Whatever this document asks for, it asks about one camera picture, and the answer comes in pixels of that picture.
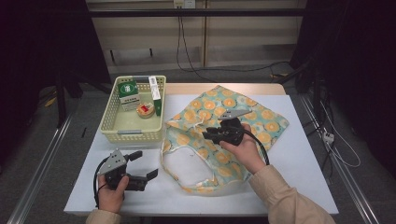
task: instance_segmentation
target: human hand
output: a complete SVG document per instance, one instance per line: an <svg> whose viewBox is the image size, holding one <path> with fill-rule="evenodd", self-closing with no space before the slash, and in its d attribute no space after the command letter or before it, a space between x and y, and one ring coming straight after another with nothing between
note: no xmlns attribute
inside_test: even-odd
<svg viewBox="0 0 396 224"><path fill-rule="evenodd" d="M129 177L124 176L120 181L117 189L111 189L106 183L104 175L98 176L98 186L103 186L99 189L99 209L107 212L118 213L122 206L123 192L128 187Z"/></svg>
<svg viewBox="0 0 396 224"><path fill-rule="evenodd" d="M248 124L242 123L245 130L251 132ZM256 141L247 134L244 134L241 144L234 146L233 144L220 141L220 146L229 152L233 153L237 160L239 160L249 172L256 174L266 164L260 157L257 150Z"/></svg>

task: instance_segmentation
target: green box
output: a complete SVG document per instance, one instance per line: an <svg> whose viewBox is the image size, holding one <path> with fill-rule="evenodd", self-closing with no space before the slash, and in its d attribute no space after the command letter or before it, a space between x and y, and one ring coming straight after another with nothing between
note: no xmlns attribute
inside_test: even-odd
<svg viewBox="0 0 396 224"><path fill-rule="evenodd" d="M163 103L161 102L160 90L158 89L157 78L155 76L148 77L149 87L151 88L152 101L154 102L155 114L161 115Z"/></svg>
<svg viewBox="0 0 396 224"><path fill-rule="evenodd" d="M118 88L122 108L124 110L136 109L140 104L139 89L137 88L136 81L121 82Z"/></svg>

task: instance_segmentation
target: yellow basket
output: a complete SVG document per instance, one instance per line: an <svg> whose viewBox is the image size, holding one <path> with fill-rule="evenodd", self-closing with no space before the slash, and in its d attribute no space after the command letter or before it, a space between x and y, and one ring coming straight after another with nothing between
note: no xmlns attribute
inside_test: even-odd
<svg viewBox="0 0 396 224"><path fill-rule="evenodd" d="M165 101L165 76L155 76L160 90L162 111L149 119L141 119L135 110L124 111L120 104L118 84L135 80L140 102L153 103L149 76L117 77L108 99L105 114L100 122L100 131L111 143L152 143L163 140L163 108Z"/></svg>

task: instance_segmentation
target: table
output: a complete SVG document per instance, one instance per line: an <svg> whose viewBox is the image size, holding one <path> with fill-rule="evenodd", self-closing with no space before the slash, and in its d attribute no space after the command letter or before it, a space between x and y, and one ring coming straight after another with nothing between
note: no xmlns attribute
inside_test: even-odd
<svg viewBox="0 0 396 224"><path fill-rule="evenodd" d="M322 206L330 214L337 214L338 210L319 169L312 148L306 139L303 127L298 120L289 96L285 94L281 85L168 83L166 86L164 120L172 118L198 94L208 91L216 85L248 95L289 120L290 126L268 152L270 162L291 186L296 187L303 195ZM143 148L143 157L128 163L128 173L145 175L154 169L159 169L158 176L148 182L145 191L125 192L125 201L120 211L122 215L141 217L259 217L268 214L262 201L246 182L232 184L210 196L186 193L161 167L160 144L117 146L110 144L99 131L94 137L91 149L64 209L66 213L87 216L91 212L94 208L92 192L94 171L99 162L116 147L121 149L123 154L130 154Z"/></svg>

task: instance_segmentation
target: sleeve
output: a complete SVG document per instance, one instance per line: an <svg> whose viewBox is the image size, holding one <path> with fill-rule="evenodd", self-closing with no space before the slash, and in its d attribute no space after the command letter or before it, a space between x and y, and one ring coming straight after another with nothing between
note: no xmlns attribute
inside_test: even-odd
<svg viewBox="0 0 396 224"><path fill-rule="evenodd" d="M323 208L291 188L272 165L262 168L249 183L267 206L270 223L335 223Z"/></svg>
<svg viewBox="0 0 396 224"><path fill-rule="evenodd" d="M104 210L93 210L85 221L86 224L119 224L121 216Z"/></svg>

